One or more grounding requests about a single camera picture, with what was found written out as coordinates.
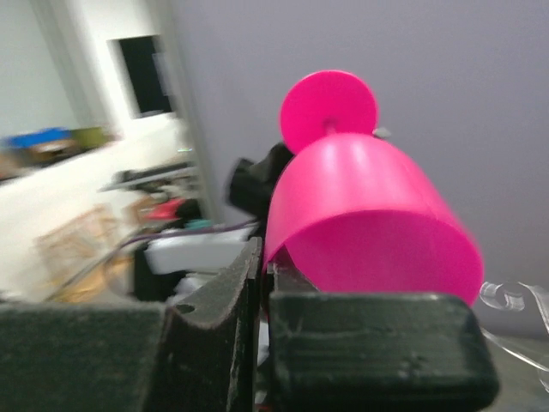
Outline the pink wine glass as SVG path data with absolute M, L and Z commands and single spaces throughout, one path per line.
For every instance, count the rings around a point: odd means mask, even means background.
M 473 304 L 484 264 L 415 161 L 375 136 L 368 85 L 341 70 L 301 79 L 280 110 L 292 159 L 271 197 L 264 261 L 288 255 L 332 293 L 451 294 Z

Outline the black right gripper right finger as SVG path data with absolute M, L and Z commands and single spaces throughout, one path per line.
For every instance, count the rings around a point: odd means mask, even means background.
M 480 411 L 500 384 L 470 307 L 445 294 L 330 294 L 270 264 L 275 411 Z

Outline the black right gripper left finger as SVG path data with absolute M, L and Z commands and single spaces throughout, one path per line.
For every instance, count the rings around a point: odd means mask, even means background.
M 174 306 L 4 303 L 4 411 L 251 411 L 262 242 Z

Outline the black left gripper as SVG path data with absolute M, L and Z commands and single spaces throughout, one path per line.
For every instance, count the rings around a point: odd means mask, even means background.
M 257 220 L 265 220 L 276 183 L 293 157 L 279 142 L 261 161 L 239 158 L 227 181 L 228 203 Z

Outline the clear wine glass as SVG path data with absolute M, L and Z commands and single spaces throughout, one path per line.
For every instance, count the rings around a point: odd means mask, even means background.
M 487 340 L 527 367 L 548 392 L 548 289 L 524 282 L 484 282 L 480 303 Z

